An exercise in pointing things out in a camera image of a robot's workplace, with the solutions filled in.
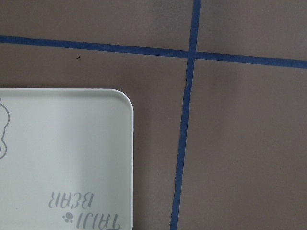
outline gray line drawing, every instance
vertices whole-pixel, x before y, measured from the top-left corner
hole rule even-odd
[[[6,154],[6,144],[3,141],[4,135],[5,135],[5,128],[8,126],[10,122],[10,113],[7,110],[7,108],[0,104],[0,159],[2,159]]]

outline paw print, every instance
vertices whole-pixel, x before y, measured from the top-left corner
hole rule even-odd
[[[73,219],[73,214],[72,213],[67,212],[65,214],[65,216],[62,216],[62,217],[63,217],[63,219],[65,220],[66,223],[68,223],[68,222],[72,223],[72,219]]]

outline blue line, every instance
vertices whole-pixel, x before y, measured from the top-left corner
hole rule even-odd
[[[179,137],[177,166],[176,166],[176,175],[175,175],[175,192],[174,192],[174,199],[172,206],[170,230],[177,230],[178,226],[184,157],[186,152],[187,131],[188,131],[188,122],[189,122],[190,95],[191,95],[192,82],[193,82],[200,10],[201,10],[201,0],[194,0],[191,30],[190,30],[189,53],[188,53],[187,70],[186,70],[187,82],[186,82],[186,87],[184,89],[183,102],[182,102],[180,137]]]
[[[50,40],[50,39],[34,39],[26,37],[3,36],[3,35],[0,35],[0,43],[60,47],[60,48],[70,48],[70,49],[98,50],[106,52],[144,54],[144,55],[166,56],[166,57],[176,57],[176,58],[188,57],[188,52],[185,50],[148,48],[148,47],[138,47],[138,46],[120,46],[120,45],[60,41],[60,40]]]
[[[270,57],[253,57],[253,56],[244,56],[244,55],[196,52],[195,58],[196,59],[203,59],[203,60],[239,62],[239,63],[249,63],[249,64],[283,66],[283,67],[294,67],[294,68],[305,68],[305,69],[307,69],[307,61],[270,58]]]

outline tray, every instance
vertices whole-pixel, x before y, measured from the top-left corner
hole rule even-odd
[[[128,97],[2,88],[0,98],[0,228],[131,230]]]

